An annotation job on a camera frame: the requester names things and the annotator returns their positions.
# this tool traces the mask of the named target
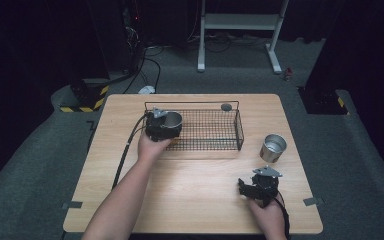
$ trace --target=white metal frame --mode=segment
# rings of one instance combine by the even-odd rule
[[[283,0],[279,14],[206,14],[205,1],[202,0],[201,30],[198,52],[198,72],[205,71],[205,30],[206,29],[245,29],[245,30],[271,30],[273,37],[266,44],[266,49],[276,74],[282,73],[274,48],[279,37],[279,32],[285,18],[289,0]]]

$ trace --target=black cable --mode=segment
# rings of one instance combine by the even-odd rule
[[[125,94],[127,92],[127,90],[129,90],[130,86],[132,86],[133,82],[135,81],[135,79],[138,77],[138,75],[140,74],[140,71],[142,70],[142,66],[143,66],[143,63],[145,61],[142,59],[142,63],[136,73],[136,75],[132,78],[132,81],[130,81],[129,85],[127,86],[127,88],[124,90],[123,94]]]
[[[225,51],[227,51],[232,46],[232,41],[228,37],[216,38],[215,40],[211,40],[211,42],[215,43],[215,44],[225,44],[225,43],[228,43],[228,45],[227,45],[227,47],[225,49],[222,49],[222,50],[219,50],[219,51],[212,50],[212,49],[208,48],[207,45],[206,45],[205,49],[208,50],[209,52],[212,52],[212,53],[222,53],[222,52],[225,52]]]
[[[195,22],[193,24],[193,28],[192,28],[192,31],[191,31],[191,34],[189,35],[188,37],[188,41],[191,39],[191,37],[193,36],[194,32],[195,32],[195,28],[196,28],[196,25],[198,23],[198,15],[199,15],[199,3],[198,3],[199,0],[196,0],[196,14],[195,14]]]
[[[127,79],[131,78],[135,74],[137,75],[138,72],[132,71],[128,75],[125,75],[125,76],[122,76],[122,77],[119,77],[119,78],[116,78],[116,79],[113,79],[113,80],[110,80],[110,81],[106,81],[106,82],[102,82],[102,83],[88,83],[87,86],[88,87],[95,87],[95,88],[97,88],[97,87],[106,87],[108,85],[111,85],[111,84],[114,84],[114,83],[118,83],[118,82],[122,82],[124,80],[127,80]]]
[[[150,55],[145,55],[145,57],[153,57],[153,56],[157,56],[159,54],[161,54],[162,52],[164,52],[164,49],[165,47],[164,46],[156,46],[154,48],[161,48],[161,51],[157,52],[157,53],[154,53],[154,54],[150,54]]]
[[[145,128],[145,127],[141,127],[141,128],[139,128],[138,130],[136,130],[135,135],[136,135],[137,132],[141,131],[141,130],[144,129],[144,128]]]
[[[149,83],[148,83],[148,77],[145,75],[145,73],[143,73],[143,71],[140,71],[140,76],[142,77],[143,79],[143,83],[148,86]]]
[[[260,44],[265,44],[265,43],[268,42],[268,40],[270,40],[269,38],[265,38],[265,39],[263,38],[264,40],[259,42],[258,40],[260,40],[260,39],[261,38],[258,38],[258,37],[254,38],[254,39],[247,39],[247,40],[252,40],[249,43],[241,42],[241,41],[244,40],[244,39],[241,39],[241,38],[233,39],[232,45],[233,46],[245,46],[245,47],[247,47],[247,46],[257,46],[257,45],[260,45]]]
[[[158,81],[160,80],[161,66],[160,66],[160,64],[158,64],[156,61],[154,61],[154,60],[152,60],[152,59],[144,58],[144,60],[151,61],[151,62],[155,63],[155,64],[157,65],[157,67],[158,67],[157,80],[155,80],[155,86],[154,86],[154,93],[156,94],[156,93],[157,93]]]
[[[61,234],[60,240],[64,240],[66,233],[67,232],[65,230],[62,230],[62,234]]]
[[[285,204],[285,201],[283,200],[282,194],[279,191],[278,191],[278,194],[282,198],[283,204]],[[281,204],[279,202],[279,200],[277,200],[277,198],[272,196],[271,194],[268,194],[268,195],[279,205],[280,209],[282,210],[283,220],[285,221],[285,237],[286,237],[286,239],[290,240],[291,239],[291,235],[289,233],[289,229],[290,229],[289,214],[286,211],[286,205],[284,206],[283,204]]]
[[[146,116],[148,116],[147,113],[145,113],[142,117],[139,118],[138,122],[136,123],[135,127],[134,127],[133,130],[132,130],[132,133],[130,133],[130,137],[129,137],[129,139],[127,140],[126,147],[124,148],[123,155],[121,156],[120,164],[118,165],[117,173],[115,174],[114,182],[113,182],[113,185],[112,185],[112,188],[111,188],[111,189],[114,189],[115,186],[117,186],[117,184],[118,184],[118,178],[120,177],[120,173],[121,173],[121,169],[123,168],[124,160],[126,159],[126,155],[127,155],[127,152],[129,151],[129,147],[130,147],[130,144],[132,143],[133,137],[134,137],[135,134],[137,133],[136,128],[138,127],[139,123],[140,123]]]
[[[92,133],[90,134],[90,137],[89,137],[89,143],[87,145],[87,152],[89,152],[90,146],[92,145],[93,137],[95,136],[96,127],[94,127],[95,121],[86,121],[86,123],[90,123],[89,130],[92,131]]]

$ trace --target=wire basket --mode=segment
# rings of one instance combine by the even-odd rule
[[[239,102],[146,102],[145,112],[153,107],[182,115],[182,131],[167,150],[238,150],[244,134]]]

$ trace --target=cable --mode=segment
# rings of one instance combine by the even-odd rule
[[[65,230],[62,230],[62,234],[61,234],[60,240],[64,240],[65,234],[67,234],[67,232]]]
[[[95,87],[95,88],[97,88],[97,87],[106,87],[108,85],[111,85],[111,84],[114,84],[114,83],[118,83],[118,82],[122,82],[124,80],[127,80],[127,79],[131,78],[135,74],[137,75],[138,72],[137,71],[132,71],[131,73],[129,73],[126,76],[122,76],[122,77],[113,79],[111,81],[102,82],[102,83],[89,83],[89,84],[87,84],[87,86],[88,87]]]
[[[130,51],[133,54],[133,51],[134,49],[136,49],[139,42],[139,35],[136,32],[136,30],[131,27],[126,27],[126,32],[127,32],[127,43],[129,44]]]
[[[195,41],[199,40],[199,36],[194,36],[192,39],[188,40],[188,43],[193,43]]]
[[[144,128],[145,128],[145,127],[138,128],[138,130],[136,130],[136,132],[135,132],[135,135],[136,135],[137,132],[143,130]]]
[[[127,90],[129,90],[130,86],[132,86],[133,82],[135,81],[135,79],[138,77],[138,75],[140,74],[140,71],[142,70],[142,67],[143,67],[143,63],[145,62],[145,54],[146,54],[146,49],[143,51],[143,54],[142,54],[142,63],[140,64],[140,67],[138,68],[135,76],[132,78],[132,81],[130,81],[129,85],[127,86],[127,88],[124,90],[123,94],[125,94],[127,92]]]
[[[215,44],[225,44],[225,43],[227,42],[229,45],[227,45],[226,48],[224,48],[224,49],[222,49],[222,50],[220,50],[220,51],[211,50],[210,48],[208,48],[207,46],[205,46],[205,49],[208,50],[209,52],[212,52],[212,53],[222,53],[222,52],[227,51],[227,50],[232,46],[232,41],[231,41],[230,38],[228,38],[228,37],[224,37],[224,38],[219,38],[219,37],[217,37],[217,38],[215,38],[215,39],[216,39],[217,41],[212,40],[211,42],[212,42],[212,43],[215,43]]]
[[[90,137],[89,137],[89,143],[87,145],[87,152],[89,152],[90,146],[92,145],[93,137],[95,136],[96,127],[94,127],[95,121],[86,121],[86,123],[90,123],[89,130],[92,131],[92,133],[90,134]]]
[[[272,198],[272,200],[274,200],[279,205],[280,209],[282,210],[283,220],[285,221],[285,236],[286,236],[286,239],[290,240],[291,239],[291,235],[289,233],[289,229],[290,229],[289,214],[286,211],[286,205],[284,206],[285,201],[283,200],[282,194],[279,191],[278,191],[278,194],[282,198],[283,204],[281,204],[279,202],[279,200],[277,200],[277,198],[275,196],[273,196],[271,194],[268,194],[268,195]]]
[[[135,0],[135,8],[136,8],[136,15],[138,17],[136,20],[138,20],[140,22],[138,2],[136,0]]]
[[[158,86],[158,81],[160,80],[160,74],[161,74],[161,66],[160,64],[158,64],[156,61],[152,60],[152,59],[149,59],[149,58],[144,58],[144,60],[148,60],[148,61],[151,61],[153,63],[155,63],[158,67],[158,75],[157,75],[157,80],[155,80],[155,86],[154,86],[154,93],[157,93],[157,86]]]
[[[113,185],[112,185],[112,188],[111,188],[111,189],[114,189],[115,186],[117,186],[117,184],[118,184],[118,178],[120,177],[121,169],[123,168],[124,160],[126,159],[126,155],[127,155],[127,152],[129,151],[130,144],[132,143],[133,137],[134,137],[135,134],[138,132],[138,131],[136,131],[136,128],[138,127],[139,123],[140,123],[146,116],[148,116],[147,113],[145,113],[142,117],[139,118],[139,120],[137,121],[135,127],[134,127],[133,130],[132,130],[132,133],[130,133],[130,137],[129,137],[129,139],[127,140],[126,147],[124,147],[124,152],[123,152],[123,155],[121,156],[120,164],[118,165],[117,173],[115,174],[114,182],[113,182]]]
[[[145,55],[145,57],[153,57],[153,56],[157,56],[158,54],[164,52],[164,49],[165,49],[166,46],[154,46],[154,47],[147,47],[146,50],[148,49],[153,49],[153,48],[161,48],[161,51],[155,53],[155,54],[151,54],[151,55]]]
[[[142,77],[143,83],[145,83],[145,86],[148,86],[149,85],[148,77],[145,75],[145,73],[143,73],[143,71],[140,71],[140,76]]]
[[[193,33],[195,32],[196,23],[198,22],[198,12],[199,12],[199,3],[198,3],[198,0],[196,0],[195,23],[193,24],[193,28],[192,28],[192,32],[191,32],[191,34],[190,34],[189,37],[187,38],[188,41],[191,39]]]
[[[250,40],[249,43],[243,43],[243,40]],[[267,43],[270,39],[269,38],[259,38],[255,37],[254,39],[243,39],[243,38],[235,38],[233,39],[233,46],[256,46],[260,44]]]

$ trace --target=hand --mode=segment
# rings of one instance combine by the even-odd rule
[[[280,203],[283,203],[280,194],[276,198]],[[282,209],[276,201],[272,200],[265,208],[261,208],[257,201],[248,198],[248,205],[258,227],[268,240],[286,239],[285,220],[283,219]]]
[[[170,143],[171,139],[154,142],[145,133],[142,133],[138,143],[138,161],[157,160]]]

